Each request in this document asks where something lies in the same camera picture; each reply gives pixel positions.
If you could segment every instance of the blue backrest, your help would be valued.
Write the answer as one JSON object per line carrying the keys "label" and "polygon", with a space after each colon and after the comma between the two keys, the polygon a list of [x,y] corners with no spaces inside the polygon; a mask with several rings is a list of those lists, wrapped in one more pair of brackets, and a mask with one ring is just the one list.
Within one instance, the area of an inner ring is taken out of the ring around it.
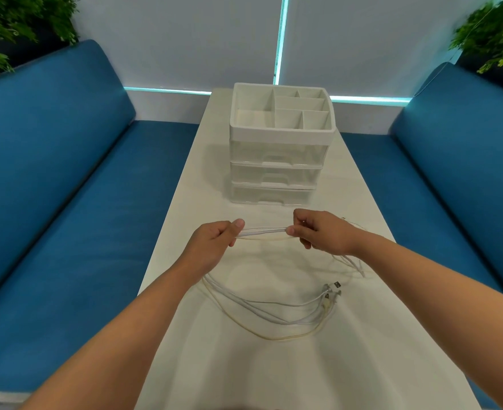
{"label": "blue backrest", "polygon": [[452,64],[433,76],[392,133],[503,280],[503,89]]}
{"label": "blue backrest", "polygon": [[134,117],[91,40],[0,75],[0,281]]}

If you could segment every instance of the plastic drawer organizer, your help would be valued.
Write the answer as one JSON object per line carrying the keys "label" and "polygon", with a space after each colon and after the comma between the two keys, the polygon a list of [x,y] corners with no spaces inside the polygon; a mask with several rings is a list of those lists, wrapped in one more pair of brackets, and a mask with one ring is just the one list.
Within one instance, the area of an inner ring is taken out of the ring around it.
{"label": "plastic drawer organizer", "polygon": [[325,89],[236,83],[230,124],[231,200],[308,204],[337,132]]}

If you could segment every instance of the gray wall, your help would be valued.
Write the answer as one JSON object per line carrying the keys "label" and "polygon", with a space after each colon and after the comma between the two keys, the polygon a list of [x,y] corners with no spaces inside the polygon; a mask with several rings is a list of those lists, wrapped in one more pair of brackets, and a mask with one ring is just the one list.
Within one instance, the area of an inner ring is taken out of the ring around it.
{"label": "gray wall", "polygon": [[125,86],[210,91],[272,83],[282,0],[80,0],[81,39]]}
{"label": "gray wall", "polygon": [[486,0],[290,0],[281,85],[412,96],[452,53],[455,25]]}

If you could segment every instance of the hand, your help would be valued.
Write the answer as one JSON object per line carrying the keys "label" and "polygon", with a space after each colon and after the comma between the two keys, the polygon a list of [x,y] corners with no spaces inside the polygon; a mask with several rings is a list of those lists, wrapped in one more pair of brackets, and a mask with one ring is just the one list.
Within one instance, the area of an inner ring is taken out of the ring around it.
{"label": "hand", "polygon": [[295,209],[293,226],[286,229],[298,237],[306,249],[315,248],[332,255],[356,255],[367,232],[329,212]]}
{"label": "hand", "polygon": [[174,266],[181,266],[194,285],[212,270],[228,247],[233,247],[236,236],[244,228],[244,220],[216,221],[202,224],[189,239],[185,250]]}

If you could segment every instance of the cyan light strip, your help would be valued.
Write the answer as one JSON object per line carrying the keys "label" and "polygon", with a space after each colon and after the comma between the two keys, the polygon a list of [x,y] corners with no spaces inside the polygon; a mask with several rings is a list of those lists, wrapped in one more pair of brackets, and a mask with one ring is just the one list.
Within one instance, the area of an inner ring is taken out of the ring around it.
{"label": "cyan light strip", "polygon": [[278,46],[276,47],[276,62],[274,64],[274,80],[272,84],[277,85],[280,82],[280,67],[282,66],[282,52],[284,50],[285,26],[288,20],[289,0],[282,0],[280,10],[280,27],[278,28]]}
{"label": "cyan light strip", "polygon": [[127,87],[124,89],[127,91],[137,91],[137,92],[158,92],[158,93],[186,93],[188,95],[211,95],[211,92],[207,91],[184,91],[181,89],[156,89],[153,87]]}
{"label": "cyan light strip", "polygon": [[[211,95],[207,91],[185,91],[183,89],[156,89],[152,87],[125,87],[127,91],[158,92],[158,93],[186,93],[188,95]],[[330,96],[335,103],[356,103],[361,105],[406,106],[411,98],[383,98],[374,96]]]}
{"label": "cyan light strip", "polygon": [[330,96],[332,102],[361,105],[406,106],[412,98],[384,98],[374,96]]}

